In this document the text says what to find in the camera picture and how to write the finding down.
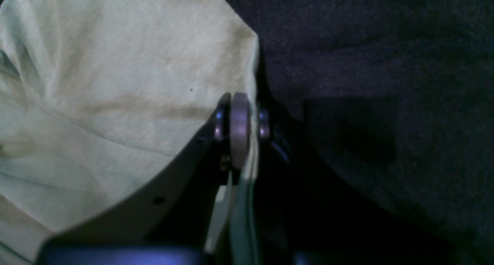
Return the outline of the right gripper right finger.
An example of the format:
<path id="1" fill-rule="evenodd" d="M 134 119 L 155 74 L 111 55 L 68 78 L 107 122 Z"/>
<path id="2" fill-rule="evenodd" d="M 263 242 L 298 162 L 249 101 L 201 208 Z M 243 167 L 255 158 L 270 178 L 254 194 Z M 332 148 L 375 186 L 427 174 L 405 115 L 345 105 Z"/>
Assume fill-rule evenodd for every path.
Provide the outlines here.
<path id="1" fill-rule="evenodd" d="M 258 103 L 255 206 L 268 264 L 474 265 L 475 179 L 401 99 Z"/>

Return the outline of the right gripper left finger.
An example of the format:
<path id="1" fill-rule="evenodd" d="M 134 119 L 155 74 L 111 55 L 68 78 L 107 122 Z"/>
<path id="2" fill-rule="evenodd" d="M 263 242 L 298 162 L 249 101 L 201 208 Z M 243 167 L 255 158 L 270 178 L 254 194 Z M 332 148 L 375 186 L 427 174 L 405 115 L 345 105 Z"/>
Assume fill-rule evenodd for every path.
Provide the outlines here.
<path id="1" fill-rule="evenodd" d="M 225 93 L 170 164 L 134 194 L 44 243 L 37 265 L 217 265 L 205 244 L 221 185 L 249 152 L 245 93 Z"/>

